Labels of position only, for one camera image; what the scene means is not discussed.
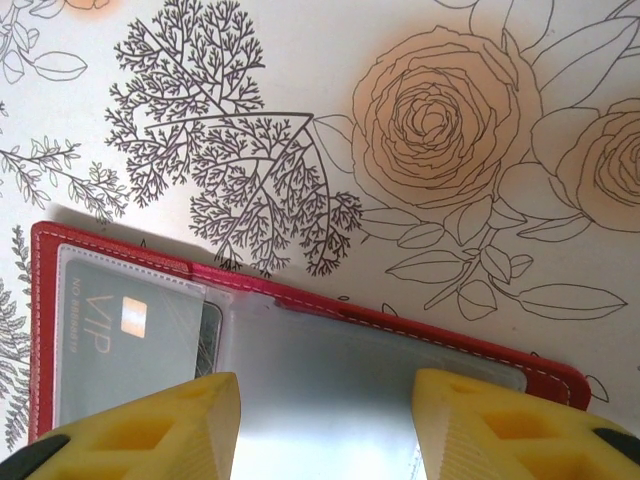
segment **tree drawing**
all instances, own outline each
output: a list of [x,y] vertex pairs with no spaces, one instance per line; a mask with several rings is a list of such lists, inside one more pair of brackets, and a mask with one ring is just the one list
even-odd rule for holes
[[126,154],[140,207],[193,182],[190,228],[222,267],[268,276],[295,245],[311,275],[340,265],[360,201],[329,185],[320,119],[264,108],[252,77],[265,68],[262,47],[238,2],[167,0],[150,25],[134,21],[115,52],[133,76],[110,89],[106,143]]

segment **wallet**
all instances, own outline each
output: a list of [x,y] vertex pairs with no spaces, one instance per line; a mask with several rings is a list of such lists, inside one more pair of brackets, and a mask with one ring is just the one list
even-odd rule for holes
[[30,441],[230,371],[243,398],[234,478],[369,475],[375,451],[368,478],[413,479],[419,369],[590,400],[582,374],[537,356],[58,223],[31,235]]

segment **fern drawing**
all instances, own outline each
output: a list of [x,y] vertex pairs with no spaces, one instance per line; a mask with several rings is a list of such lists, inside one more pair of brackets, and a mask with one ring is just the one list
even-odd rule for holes
[[[22,227],[18,225],[12,231],[12,251],[20,270],[18,279],[26,284],[22,293],[30,298],[29,247]],[[27,317],[18,314],[18,302],[0,278],[0,399],[8,404],[4,434],[9,450],[14,450],[24,437],[29,422],[30,337],[24,331],[26,323]]]

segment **white stitching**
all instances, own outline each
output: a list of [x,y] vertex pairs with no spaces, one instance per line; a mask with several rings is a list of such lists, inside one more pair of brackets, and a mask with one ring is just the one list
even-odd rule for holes
[[[32,385],[32,388],[34,389],[34,392],[33,392],[34,395],[32,396],[32,399],[34,400],[33,413],[34,413],[34,417],[35,417],[34,419],[32,419],[33,421],[31,422],[31,425],[33,425],[33,428],[36,430],[36,432],[37,432],[37,428],[38,428],[38,420],[39,420],[39,415],[40,415],[40,395],[39,395],[39,388],[40,388],[40,333],[41,333],[41,318],[40,318],[40,315],[41,315],[41,308],[40,308],[40,291],[41,291],[41,288],[40,288],[40,260],[41,260],[40,248],[41,248],[41,246],[40,246],[40,237],[42,235],[49,235],[49,236],[52,236],[52,237],[61,238],[63,240],[69,240],[69,241],[71,241],[73,243],[77,243],[77,244],[84,245],[84,246],[87,246],[87,247],[95,248],[95,249],[100,250],[102,252],[115,254],[115,255],[117,255],[119,257],[129,258],[129,259],[135,260],[137,262],[153,266],[153,267],[155,267],[155,268],[157,268],[159,270],[162,270],[164,272],[171,271],[171,272],[178,273],[178,274],[181,274],[181,275],[189,274],[189,271],[187,269],[178,270],[176,268],[173,268],[173,267],[170,267],[170,266],[167,266],[167,265],[162,265],[162,264],[159,264],[159,263],[150,262],[150,261],[145,260],[144,258],[141,258],[141,257],[137,257],[137,256],[134,256],[134,255],[128,255],[126,253],[122,253],[122,252],[118,252],[118,251],[115,251],[115,250],[111,250],[109,248],[100,247],[100,246],[95,245],[93,243],[84,242],[82,240],[78,240],[78,239],[74,239],[74,238],[69,238],[69,237],[67,237],[65,235],[61,235],[61,234],[58,234],[58,233],[43,232],[43,231],[39,231],[37,233],[36,239],[35,239],[35,247],[34,247],[34,263],[35,263],[34,270],[35,270],[35,272],[37,272],[37,275],[35,276],[35,279],[36,279],[36,289],[35,290],[37,292],[37,296],[36,296],[36,300],[35,300],[35,305],[33,307],[34,308],[34,313],[35,313],[35,328],[36,328],[37,334],[36,334],[36,336],[35,336],[35,338],[33,340],[33,351],[35,352],[35,365],[31,366],[32,372],[34,373],[34,382],[33,382],[34,385]],[[562,380],[561,378],[556,377],[555,375],[552,375],[549,372],[545,372],[544,370],[539,370],[539,369],[536,369],[536,368],[527,367],[525,365],[521,365],[519,363],[511,362],[511,361],[505,360],[505,359],[496,359],[496,358],[493,358],[493,357],[490,357],[490,356],[487,356],[487,355],[483,355],[483,354],[478,353],[478,352],[469,352],[468,350],[465,350],[465,349],[463,349],[461,347],[456,347],[455,345],[448,345],[448,344],[445,344],[445,343],[440,342],[438,340],[431,340],[431,339],[429,339],[427,337],[414,335],[414,334],[411,334],[411,333],[403,332],[401,330],[387,329],[387,328],[381,327],[380,325],[375,324],[375,323],[370,323],[370,322],[367,322],[365,320],[361,320],[361,319],[358,319],[358,318],[354,318],[354,317],[349,317],[349,316],[343,315],[342,313],[340,313],[340,312],[338,312],[336,310],[332,310],[332,309],[323,307],[322,305],[313,304],[313,303],[307,303],[307,302],[304,302],[304,301],[302,301],[300,299],[288,297],[286,295],[279,295],[277,293],[269,292],[268,290],[256,288],[254,285],[230,282],[230,281],[227,281],[227,280],[220,280],[220,279],[217,279],[217,278],[213,278],[212,276],[210,276],[210,275],[208,275],[206,273],[200,274],[199,277],[202,277],[205,280],[209,280],[211,282],[222,284],[222,285],[226,285],[226,286],[229,286],[229,287],[240,288],[240,289],[243,289],[243,290],[251,290],[253,292],[263,293],[265,295],[269,295],[271,297],[275,297],[275,298],[278,298],[280,300],[288,300],[290,302],[293,302],[293,303],[296,303],[296,304],[299,304],[299,305],[304,305],[304,306],[309,307],[309,308],[311,308],[313,310],[322,310],[324,312],[330,313],[330,314],[338,316],[340,318],[344,318],[344,319],[347,319],[347,320],[355,321],[357,323],[360,323],[362,325],[366,325],[366,326],[369,326],[369,327],[373,327],[373,328],[377,328],[377,329],[384,329],[384,330],[391,330],[393,333],[396,333],[398,335],[403,335],[403,336],[408,336],[408,337],[411,337],[411,338],[416,338],[416,339],[425,341],[427,343],[434,343],[436,345],[444,346],[444,347],[447,347],[447,348],[450,348],[450,349],[453,349],[453,350],[457,350],[457,351],[460,351],[460,352],[463,352],[463,353],[473,353],[473,355],[475,355],[477,357],[485,358],[487,360],[491,360],[491,361],[494,361],[494,362],[495,361],[499,361],[500,363],[504,363],[506,365],[510,365],[512,367],[516,367],[516,368],[519,368],[521,370],[527,370],[527,371],[530,371],[530,372],[537,372],[537,373],[539,373],[541,375],[545,375],[545,376],[547,376],[549,378],[552,378],[553,380],[561,383],[564,386],[564,388],[566,389],[566,391],[567,391],[567,402],[566,403],[567,403],[567,405],[569,405],[571,403],[571,389],[569,388],[569,385],[564,380]]]

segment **card chip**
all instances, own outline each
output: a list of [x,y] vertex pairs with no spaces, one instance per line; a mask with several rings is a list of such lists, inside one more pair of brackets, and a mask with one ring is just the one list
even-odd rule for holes
[[123,297],[120,329],[124,333],[144,338],[146,324],[147,304],[133,298]]

